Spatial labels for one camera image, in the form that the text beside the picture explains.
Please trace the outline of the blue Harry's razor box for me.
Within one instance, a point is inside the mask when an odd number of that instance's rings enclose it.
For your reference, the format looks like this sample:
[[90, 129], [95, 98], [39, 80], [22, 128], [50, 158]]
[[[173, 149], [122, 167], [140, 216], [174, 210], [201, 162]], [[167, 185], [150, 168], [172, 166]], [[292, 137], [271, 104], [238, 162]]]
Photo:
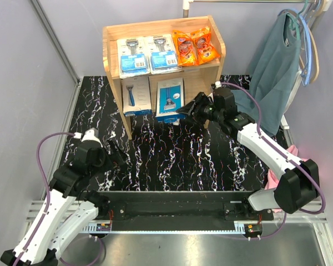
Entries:
[[157, 105], [155, 117], [158, 122], [174, 123], [185, 115], [177, 113], [184, 106], [184, 80], [175, 78], [157, 83]]

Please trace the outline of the orange razor pack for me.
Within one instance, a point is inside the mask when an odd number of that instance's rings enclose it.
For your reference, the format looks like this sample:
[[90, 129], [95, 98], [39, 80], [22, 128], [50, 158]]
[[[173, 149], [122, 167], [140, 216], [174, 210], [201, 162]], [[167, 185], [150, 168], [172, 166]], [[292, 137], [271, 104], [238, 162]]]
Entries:
[[179, 30], [173, 30], [171, 36], [178, 57], [178, 65], [181, 67], [198, 65], [192, 39]]
[[197, 51], [198, 63], [205, 64], [220, 58], [220, 54], [211, 44], [211, 31], [209, 27], [204, 27], [191, 32], [191, 39]]

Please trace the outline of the white Harry's razor box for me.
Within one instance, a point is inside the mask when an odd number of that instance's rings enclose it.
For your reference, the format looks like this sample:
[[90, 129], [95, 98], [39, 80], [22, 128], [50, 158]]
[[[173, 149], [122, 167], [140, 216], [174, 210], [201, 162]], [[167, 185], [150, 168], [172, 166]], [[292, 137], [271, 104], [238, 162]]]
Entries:
[[128, 116], [152, 113], [149, 78], [136, 76], [122, 80], [123, 114]]

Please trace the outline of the Gillette razor blister pack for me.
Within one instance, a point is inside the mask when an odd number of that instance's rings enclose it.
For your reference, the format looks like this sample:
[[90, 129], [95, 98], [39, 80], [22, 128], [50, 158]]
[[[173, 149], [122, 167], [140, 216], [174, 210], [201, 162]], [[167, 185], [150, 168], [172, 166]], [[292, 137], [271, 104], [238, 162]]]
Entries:
[[117, 50], [121, 79], [150, 74], [144, 37], [118, 39]]

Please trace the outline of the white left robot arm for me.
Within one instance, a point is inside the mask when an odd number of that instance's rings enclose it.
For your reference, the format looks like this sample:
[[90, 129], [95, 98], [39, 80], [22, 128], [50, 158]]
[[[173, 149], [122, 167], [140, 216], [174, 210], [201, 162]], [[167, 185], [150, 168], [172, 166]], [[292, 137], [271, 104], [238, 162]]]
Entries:
[[77, 234], [92, 220], [112, 215], [109, 198], [87, 191], [90, 180], [126, 162], [126, 154], [109, 142], [106, 149], [95, 128], [71, 133], [79, 139], [75, 154], [45, 180], [46, 198], [31, 227], [19, 244], [1, 255], [5, 265], [57, 265]]

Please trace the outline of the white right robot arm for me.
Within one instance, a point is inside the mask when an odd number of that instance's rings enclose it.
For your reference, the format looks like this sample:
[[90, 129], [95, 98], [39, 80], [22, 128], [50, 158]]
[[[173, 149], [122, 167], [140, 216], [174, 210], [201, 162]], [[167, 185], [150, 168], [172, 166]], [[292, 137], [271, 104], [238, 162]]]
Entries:
[[261, 130], [258, 122], [239, 112], [230, 89], [217, 88], [209, 96], [200, 92], [177, 113], [198, 124], [217, 122], [226, 135], [247, 147], [275, 174], [279, 181], [275, 188], [253, 192], [241, 205], [244, 218], [254, 219], [265, 209], [292, 214], [322, 195], [317, 164], [286, 151]]

